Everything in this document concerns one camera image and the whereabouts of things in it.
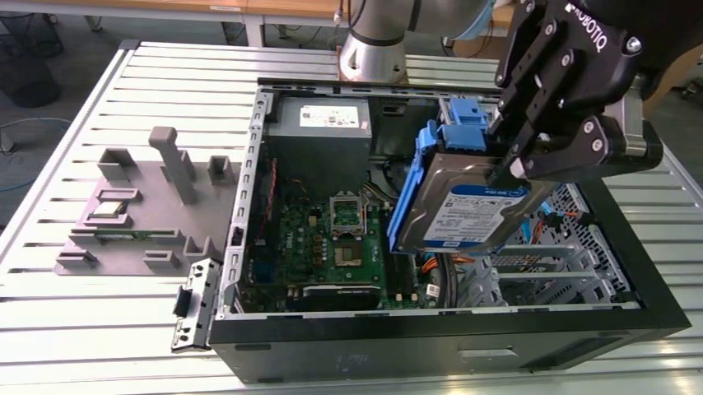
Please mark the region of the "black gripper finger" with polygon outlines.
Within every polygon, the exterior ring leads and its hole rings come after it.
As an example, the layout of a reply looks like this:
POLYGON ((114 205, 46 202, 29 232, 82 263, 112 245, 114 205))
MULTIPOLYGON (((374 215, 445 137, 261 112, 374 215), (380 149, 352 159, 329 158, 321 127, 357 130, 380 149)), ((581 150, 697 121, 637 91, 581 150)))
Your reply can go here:
POLYGON ((564 108, 563 91, 575 66, 575 51, 556 52, 551 71, 556 107, 548 112, 547 124, 536 132, 492 135, 505 150, 488 176, 489 184, 579 182, 659 165, 663 143, 640 107, 644 79, 635 77, 612 104, 573 111, 564 108))
POLYGON ((500 87, 498 116, 492 135, 536 132, 556 107, 556 82, 551 75, 556 56, 553 1, 524 1, 515 6, 506 35, 506 52, 494 74, 500 87))

